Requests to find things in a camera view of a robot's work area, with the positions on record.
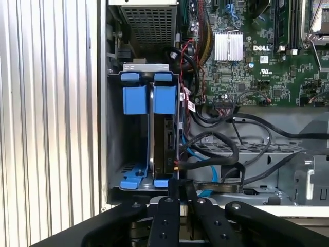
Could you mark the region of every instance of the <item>dell logo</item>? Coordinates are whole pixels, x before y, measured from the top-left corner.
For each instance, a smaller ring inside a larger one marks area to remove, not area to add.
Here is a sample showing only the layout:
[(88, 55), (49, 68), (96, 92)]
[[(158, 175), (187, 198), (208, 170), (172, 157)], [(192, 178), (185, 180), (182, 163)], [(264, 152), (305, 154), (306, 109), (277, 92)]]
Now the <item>dell logo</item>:
[(254, 51), (258, 51), (258, 50), (260, 50), (260, 51), (270, 51), (268, 45), (266, 45), (266, 46), (265, 45), (254, 45), (253, 50)]

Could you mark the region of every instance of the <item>ventilation slot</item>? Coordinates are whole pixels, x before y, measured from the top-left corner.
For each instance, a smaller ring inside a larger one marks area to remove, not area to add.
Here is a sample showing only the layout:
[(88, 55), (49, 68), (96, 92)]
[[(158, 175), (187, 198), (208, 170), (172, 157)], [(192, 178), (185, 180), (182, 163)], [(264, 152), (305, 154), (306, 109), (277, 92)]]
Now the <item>ventilation slot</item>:
[(172, 46), (175, 38), (177, 7), (121, 8), (142, 50)]

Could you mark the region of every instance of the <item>metal mesh grille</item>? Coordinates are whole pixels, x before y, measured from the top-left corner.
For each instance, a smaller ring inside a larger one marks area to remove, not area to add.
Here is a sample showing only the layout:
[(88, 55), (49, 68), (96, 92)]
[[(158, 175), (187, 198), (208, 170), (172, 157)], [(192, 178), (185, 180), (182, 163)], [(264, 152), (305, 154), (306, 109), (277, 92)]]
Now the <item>metal mesh grille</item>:
[[(230, 147), (223, 143), (218, 144), (196, 144), (201, 149), (208, 151), (208, 152), (215, 152), (215, 153), (230, 153), (232, 150)], [(265, 144), (236, 144), (239, 151), (241, 153), (260, 153)], [(267, 153), (293, 153), (296, 151), (303, 150), (302, 147), (297, 146), (296, 144), (272, 144), (267, 150)]]
[(172, 46), (177, 7), (122, 7), (142, 49)]

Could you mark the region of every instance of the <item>screw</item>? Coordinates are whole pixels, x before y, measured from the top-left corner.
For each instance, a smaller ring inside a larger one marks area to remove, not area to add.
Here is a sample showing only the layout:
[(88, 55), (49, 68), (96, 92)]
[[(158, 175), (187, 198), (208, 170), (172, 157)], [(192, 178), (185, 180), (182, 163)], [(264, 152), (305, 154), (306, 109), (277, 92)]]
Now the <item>screw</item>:
[(165, 199), (165, 202), (173, 202), (174, 200), (173, 199), (171, 199), (170, 197), (169, 198), (167, 198), (167, 199)]
[(234, 209), (240, 209), (240, 208), (241, 208), (240, 204), (237, 204), (237, 203), (233, 203), (233, 204), (232, 204), (232, 207), (233, 207)]
[(140, 207), (140, 204), (139, 203), (137, 203), (137, 202), (135, 202), (134, 204), (133, 204), (133, 206), (132, 206), (133, 208), (138, 208), (138, 207)]
[(198, 202), (198, 203), (201, 203), (201, 204), (203, 204), (203, 203), (205, 203), (205, 202), (206, 202), (206, 200), (205, 200), (205, 199), (203, 199), (203, 198), (199, 198), (199, 199), (197, 199), (197, 202)]

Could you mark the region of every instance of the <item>blue plastic tab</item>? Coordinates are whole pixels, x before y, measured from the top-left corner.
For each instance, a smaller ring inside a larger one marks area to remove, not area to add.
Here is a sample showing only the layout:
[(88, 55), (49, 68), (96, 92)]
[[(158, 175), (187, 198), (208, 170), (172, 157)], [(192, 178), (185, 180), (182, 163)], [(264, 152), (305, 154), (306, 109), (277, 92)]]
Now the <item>blue plastic tab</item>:
[(171, 74), (157, 73), (154, 75), (154, 81), (172, 81)]
[(156, 179), (154, 180), (154, 187), (156, 188), (167, 188), (168, 179)]
[(133, 170), (126, 172), (124, 180), (120, 182), (121, 189), (138, 189), (143, 178), (147, 177), (146, 165), (137, 164)]
[(153, 112), (157, 114), (175, 114), (176, 87), (155, 86), (153, 99)]
[(124, 73), (121, 74), (121, 81), (130, 81), (136, 82), (139, 81), (139, 74), (138, 73)]
[(148, 113), (147, 86), (124, 87), (123, 112), (126, 115), (141, 115)]

